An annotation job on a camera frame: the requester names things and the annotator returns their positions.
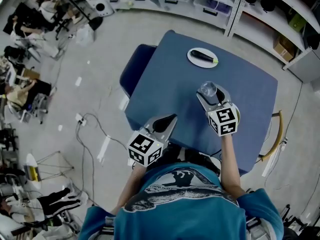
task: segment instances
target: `concrete floor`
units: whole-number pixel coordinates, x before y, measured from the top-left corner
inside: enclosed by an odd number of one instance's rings
[[[62,62],[46,58],[41,65],[34,65],[36,70],[40,71],[42,80],[56,82],[57,92],[42,125],[35,119],[29,124],[13,124],[19,136],[21,161],[25,160],[28,153],[40,159],[60,150],[74,166],[74,170],[67,176],[81,188],[83,149],[75,137],[76,113],[97,115],[107,134],[127,143],[132,130],[124,112],[119,109],[124,97],[119,77],[139,44],[157,45],[168,30],[225,49],[275,77],[278,80],[278,90],[274,112],[282,110],[285,129],[287,128],[301,82],[289,71],[283,71],[282,64],[272,55],[237,36],[227,39],[221,30],[199,21],[149,11],[123,11],[104,18],[91,46],[81,47],[73,39],[67,46]],[[77,87],[75,82],[78,77],[82,78],[82,82]],[[299,216],[304,210],[320,173],[319,112],[319,98],[314,95],[309,84],[304,84],[287,132],[288,144],[281,152],[279,161],[266,183],[266,191],[275,206],[282,210],[286,204],[291,204],[290,214],[295,216]],[[58,130],[59,125],[63,126],[61,131]],[[270,137],[262,147],[262,154],[265,154],[263,151],[270,149],[275,141],[278,125],[278,119],[273,119]],[[80,136],[94,158],[94,201],[110,210],[116,204],[131,172],[131,168],[127,166],[127,153],[121,145],[111,141],[104,163],[97,160],[105,136],[93,117],[88,118]],[[62,160],[54,159],[52,163],[61,164]],[[250,173],[241,177],[244,189],[264,187],[266,178],[262,177],[262,172],[266,164],[266,161],[257,163]],[[92,160],[88,153],[85,155],[84,166],[84,189],[93,198]],[[63,177],[46,180],[39,191],[43,194],[58,191],[64,181]],[[320,187],[303,213],[304,217],[310,213],[310,219],[319,208],[319,197]],[[73,212],[77,218],[83,220],[86,208],[80,207]]]

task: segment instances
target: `clear plastic cup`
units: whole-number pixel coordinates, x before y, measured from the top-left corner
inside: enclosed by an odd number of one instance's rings
[[[212,97],[212,96],[216,95],[216,93],[217,93],[217,87],[211,81],[204,82],[201,85],[200,90],[207,97]]]

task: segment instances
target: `white appliance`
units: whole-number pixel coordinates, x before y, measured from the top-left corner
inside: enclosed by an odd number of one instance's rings
[[[86,0],[100,17],[109,16],[114,13],[114,10],[106,0]]]

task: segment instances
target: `power outlet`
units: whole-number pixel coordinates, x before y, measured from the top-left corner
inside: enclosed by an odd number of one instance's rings
[[[77,122],[81,122],[81,125],[82,125],[82,126],[85,126],[86,123],[87,123],[87,120],[84,119],[84,117],[83,117],[82,115],[78,114],[78,113],[75,115],[75,120],[76,120]]]

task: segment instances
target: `black and white marker cube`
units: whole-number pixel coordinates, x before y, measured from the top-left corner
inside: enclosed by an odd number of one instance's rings
[[[234,105],[208,112],[208,119],[210,126],[218,136],[237,132],[238,116]]]
[[[163,143],[135,131],[128,142],[127,148],[131,159],[147,167],[161,157],[163,146]]]

